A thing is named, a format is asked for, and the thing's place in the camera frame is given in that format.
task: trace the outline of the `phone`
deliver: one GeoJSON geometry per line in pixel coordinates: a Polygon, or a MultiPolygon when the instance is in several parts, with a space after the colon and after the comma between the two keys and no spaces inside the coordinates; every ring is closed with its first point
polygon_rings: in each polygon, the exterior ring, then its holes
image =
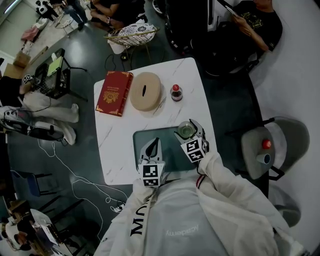
{"type": "Polygon", "coordinates": [[[227,10],[229,13],[231,13],[233,16],[238,16],[238,15],[235,13],[235,11],[232,10],[231,8],[229,8],[228,6],[226,6],[225,8],[226,8],[226,10],[227,10]]]}

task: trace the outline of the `cardboard box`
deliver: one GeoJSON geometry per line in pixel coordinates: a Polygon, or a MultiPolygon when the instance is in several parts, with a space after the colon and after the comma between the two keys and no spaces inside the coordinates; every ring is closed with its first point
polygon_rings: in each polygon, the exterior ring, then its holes
{"type": "Polygon", "coordinates": [[[15,57],[15,60],[13,61],[13,65],[25,68],[29,63],[30,58],[30,56],[24,54],[22,51],[19,51],[15,57]]]}
{"type": "Polygon", "coordinates": [[[12,64],[7,64],[4,73],[2,74],[4,77],[10,77],[15,79],[21,79],[24,75],[24,68],[15,66],[12,64]]]}
{"type": "Polygon", "coordinates": [[[21,51],[16,55],[16,58],[13,64],[7,64],[3,76],[22,79],[26,71],[28,71],[28,67],[32,65],[41,55],[43,55],[47,51],[48,47],[44,47],[42,51],[40,51],[33,60],[30,61],[30,56],[22,53],[21,51]]]}

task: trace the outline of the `red lid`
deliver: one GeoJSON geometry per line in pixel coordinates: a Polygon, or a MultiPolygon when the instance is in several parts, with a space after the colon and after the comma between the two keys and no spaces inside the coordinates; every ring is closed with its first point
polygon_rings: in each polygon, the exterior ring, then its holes
{"type": "Polygon", "coordinates": [[[179,85],[175,84],[174,86],[172,86],[172,89],[177,92],[179,91],[179,85]]]}
{"type": "Polygon", "coordinates": [[[265,150],[270,149],[271,145],[272,145],[272,143],[271,143],[271,141],[269,139],[264,139],[262,141],[262,148],[265,149],[265,150]]]}

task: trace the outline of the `green tray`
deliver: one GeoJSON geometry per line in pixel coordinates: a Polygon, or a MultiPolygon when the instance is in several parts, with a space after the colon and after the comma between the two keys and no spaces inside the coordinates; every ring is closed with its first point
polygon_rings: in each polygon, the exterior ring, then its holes
{"type": "Polygon", "coordinates": [[[181,172],[195,169],[180,146],[174,135],[178,127],[167,127],[151,130],[139,130],[133,134],[135,166],[138,167],[138,158],[142,147],[152,139],[159,138],[162,147],[162,160],[165,161],[165,172],[181,172]]]}

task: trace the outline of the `red book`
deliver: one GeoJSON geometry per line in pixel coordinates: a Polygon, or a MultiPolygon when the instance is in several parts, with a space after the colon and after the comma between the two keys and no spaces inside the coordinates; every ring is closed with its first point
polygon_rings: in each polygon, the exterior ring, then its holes
{"type": "Polygon", "coordinates": [[[133,77],[130,72],[108,71],[95,110],[121,117],[133,77]]]}

